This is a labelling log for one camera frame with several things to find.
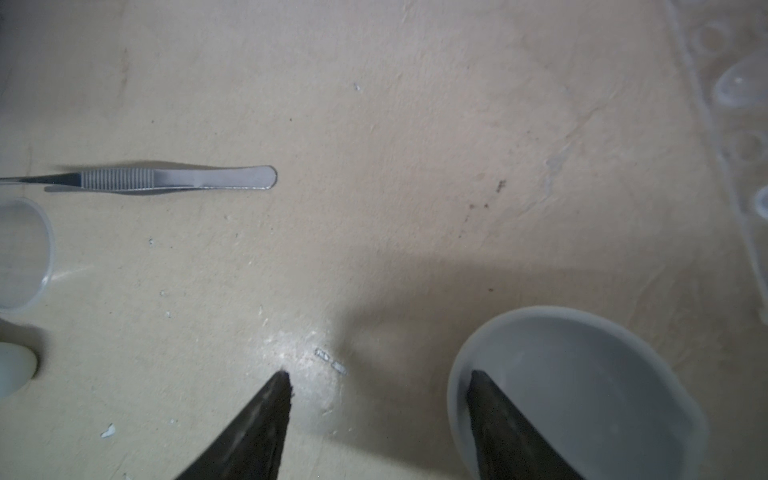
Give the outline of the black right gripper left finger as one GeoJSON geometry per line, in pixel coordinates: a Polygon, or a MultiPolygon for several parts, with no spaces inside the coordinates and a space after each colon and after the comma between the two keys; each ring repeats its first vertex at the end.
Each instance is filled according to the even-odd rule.
{"type": "Polygon", "coordinates": [[[277,371],[179,477],[277,479],[292,396],[289,373],[277,371]]]}

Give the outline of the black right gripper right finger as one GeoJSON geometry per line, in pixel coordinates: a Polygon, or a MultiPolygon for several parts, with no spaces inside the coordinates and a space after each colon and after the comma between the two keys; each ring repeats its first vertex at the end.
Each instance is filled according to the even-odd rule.
{"type": "Polygon", "coordinates": [[[486,372],[471,373],[466,402],[480,478],[582,479],[486,372]]]}

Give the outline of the white ceramic mortar bowl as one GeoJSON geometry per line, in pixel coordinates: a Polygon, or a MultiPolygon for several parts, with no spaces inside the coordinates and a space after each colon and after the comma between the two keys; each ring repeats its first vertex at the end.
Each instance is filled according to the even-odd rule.
{"type": "Polygon", "coordinates": [[[536,306],[491,319],[462,345],[447,387],[450,429],[478,478],[466,394],[486,372],[585,479],[695,479],[705,415],[671,367],[626,328],[571,308],[536,306]]]}

